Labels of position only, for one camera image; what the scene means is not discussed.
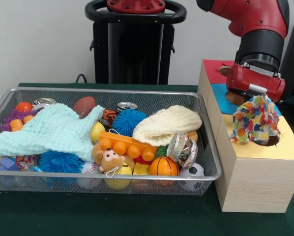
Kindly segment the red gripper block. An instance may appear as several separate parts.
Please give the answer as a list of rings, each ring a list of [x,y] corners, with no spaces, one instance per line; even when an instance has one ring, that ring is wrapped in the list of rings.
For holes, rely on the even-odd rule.
[[[280,77],[259,73],[238,64],[230,68],[226,80],[229,92],[245,97],[266,94],[273,101],[281,98],[285,85],[285,80]]]

